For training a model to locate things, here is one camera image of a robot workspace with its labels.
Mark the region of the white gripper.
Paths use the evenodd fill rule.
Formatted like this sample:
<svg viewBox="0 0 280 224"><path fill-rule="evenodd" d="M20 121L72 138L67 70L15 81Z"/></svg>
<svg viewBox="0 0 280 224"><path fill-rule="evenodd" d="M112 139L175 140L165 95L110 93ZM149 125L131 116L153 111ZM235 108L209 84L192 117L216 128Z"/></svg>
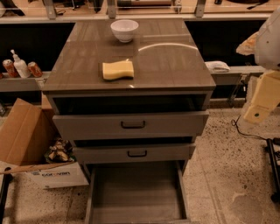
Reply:
<svg viewBox="0 0 280 224"><path fill-rule="evenodd" d="M266 69L255 80L253 95L244 111L247 123L263 122L280 103L280 7L261 26L236 48L241 55L255 54L255 63Z"/></svg>

